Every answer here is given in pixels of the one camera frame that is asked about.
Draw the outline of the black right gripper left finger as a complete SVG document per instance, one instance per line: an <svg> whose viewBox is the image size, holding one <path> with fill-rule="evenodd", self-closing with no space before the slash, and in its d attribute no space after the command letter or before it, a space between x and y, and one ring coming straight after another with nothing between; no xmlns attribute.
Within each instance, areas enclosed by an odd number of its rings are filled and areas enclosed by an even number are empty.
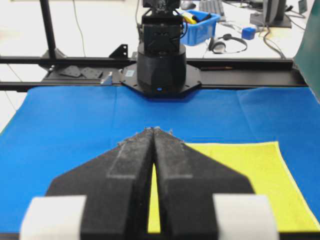
<svg viewBox="0 0 320 240"><path fill-rule="evenodd" d="M34 197L22 240L125 240L138 234L148 212L152 128L73 168Z"/></svg>

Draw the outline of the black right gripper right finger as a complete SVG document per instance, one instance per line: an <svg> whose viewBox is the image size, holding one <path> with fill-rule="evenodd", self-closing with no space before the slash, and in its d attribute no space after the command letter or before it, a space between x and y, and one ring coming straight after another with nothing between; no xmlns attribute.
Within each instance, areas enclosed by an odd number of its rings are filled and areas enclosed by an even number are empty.
<svg viewBox="0 0 320 240"><path fill-rule="evenodd" d="M250 180L154 129L160 223L171 240L277 240L275 217Z"/></svg>

